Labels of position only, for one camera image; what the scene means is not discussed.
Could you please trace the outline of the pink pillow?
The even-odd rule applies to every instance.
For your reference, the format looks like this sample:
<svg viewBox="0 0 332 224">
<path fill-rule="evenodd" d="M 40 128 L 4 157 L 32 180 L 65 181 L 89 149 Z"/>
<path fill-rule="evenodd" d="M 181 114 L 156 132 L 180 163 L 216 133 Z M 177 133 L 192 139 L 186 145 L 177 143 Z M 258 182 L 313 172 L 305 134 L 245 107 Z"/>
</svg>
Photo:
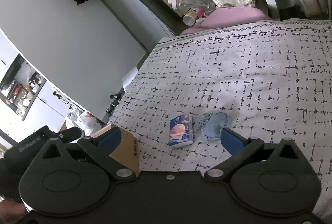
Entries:
<svg viewBox="0 0 332 224">
<path fill-rule="evenodd" d="M 210 29 L 227 28 L 242 24 L 271 20 L 262 10 L 255 7 L 219 7 L 201 23 L 184 30 L 181 35 L 198 33 Z"/>
</svg>

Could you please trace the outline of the brown cardboard box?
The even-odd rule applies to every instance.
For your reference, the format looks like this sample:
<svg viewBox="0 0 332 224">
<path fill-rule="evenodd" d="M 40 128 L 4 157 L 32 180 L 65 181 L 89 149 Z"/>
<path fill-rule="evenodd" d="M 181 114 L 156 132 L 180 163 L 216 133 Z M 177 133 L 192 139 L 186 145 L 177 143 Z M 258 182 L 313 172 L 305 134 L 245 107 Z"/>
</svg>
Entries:
<svg viewBox="0 0 332 224">
<path fill-rule="evenodd" d="M 130 132 L 110 124 L 91 135 L 96 146 L 136 175 L 140 173 L 138 140 Z"/>
</svg>

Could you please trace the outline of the blue planet tissue pack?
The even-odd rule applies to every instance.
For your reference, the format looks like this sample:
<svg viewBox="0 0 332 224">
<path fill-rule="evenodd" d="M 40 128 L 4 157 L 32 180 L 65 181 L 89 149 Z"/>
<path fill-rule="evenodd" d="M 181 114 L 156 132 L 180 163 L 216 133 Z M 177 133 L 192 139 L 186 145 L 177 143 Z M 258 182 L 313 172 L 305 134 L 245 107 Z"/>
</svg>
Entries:
<svg viewBox="0 0 332 224">
<path fill-rule="evenodd" d="M 181 148 L 194 143 L 192 115 L 181 114 L 171 119 L 169 124 L 169 143 L 171 148 Z"/>
</svg>

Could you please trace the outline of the clear plastic bottle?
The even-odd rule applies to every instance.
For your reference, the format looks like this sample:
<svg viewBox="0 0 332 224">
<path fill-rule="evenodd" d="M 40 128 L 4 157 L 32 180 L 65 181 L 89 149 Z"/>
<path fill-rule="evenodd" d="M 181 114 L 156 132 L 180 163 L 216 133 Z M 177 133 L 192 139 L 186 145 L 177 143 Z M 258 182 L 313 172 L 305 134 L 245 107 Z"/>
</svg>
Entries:
<svg viewBox="0 0 332 224">
<path fill-rule="evenodd" d="M 216 4 L 212 0 L 167 0 L 167 3 L 180 16 L 194 9 L 198 12 L 198 18 L 202 18 L 216 9 Z"/>
</svg>

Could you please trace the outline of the light blue fluffy cloth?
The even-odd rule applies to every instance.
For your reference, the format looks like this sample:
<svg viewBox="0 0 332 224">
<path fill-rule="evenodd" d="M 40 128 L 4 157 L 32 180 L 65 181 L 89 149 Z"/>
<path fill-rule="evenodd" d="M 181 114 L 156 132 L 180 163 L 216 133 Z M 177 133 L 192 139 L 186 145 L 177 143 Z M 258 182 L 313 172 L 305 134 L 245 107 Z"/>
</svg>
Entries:
<svg viewBox="0 0 332 224">
<path fill-rule="evenodd" d="M 221 111 L 205 113 L 199 122 L 203 138 L 207 142 L 219 140 L 221 131 L 229 125 L 230 121 L 231 118 Z"/>
</svg>

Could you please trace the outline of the white plastic bag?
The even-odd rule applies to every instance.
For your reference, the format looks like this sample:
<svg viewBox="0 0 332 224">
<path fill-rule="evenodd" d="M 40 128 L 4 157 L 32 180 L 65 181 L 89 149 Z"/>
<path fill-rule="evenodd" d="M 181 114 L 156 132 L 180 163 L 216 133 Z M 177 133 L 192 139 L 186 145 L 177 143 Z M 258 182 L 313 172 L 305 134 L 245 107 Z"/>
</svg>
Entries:
<svg viewBox="0 0 332 224">
<path fill-rule="evenodd" d="M 91 136 L 102 129 L 102 124 L 87 111 L 78 116 L 77 125 L 84 132 L 85 136 Z"/>
</svg>

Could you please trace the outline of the paper cup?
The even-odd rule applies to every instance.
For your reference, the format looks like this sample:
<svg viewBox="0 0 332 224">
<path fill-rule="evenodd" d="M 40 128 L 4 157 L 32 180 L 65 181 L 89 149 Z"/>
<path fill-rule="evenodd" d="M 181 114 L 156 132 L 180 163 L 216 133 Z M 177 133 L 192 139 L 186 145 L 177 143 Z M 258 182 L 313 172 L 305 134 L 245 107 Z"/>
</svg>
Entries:
<svg viewBox="0 0 332 224">
<path fill-rule="evenodd" d="M 193 26 L 198 19 L 198 14 L 194 11 L 189 11 L 183 17 L 183 23 L 189 27 Z"/>
</svg>

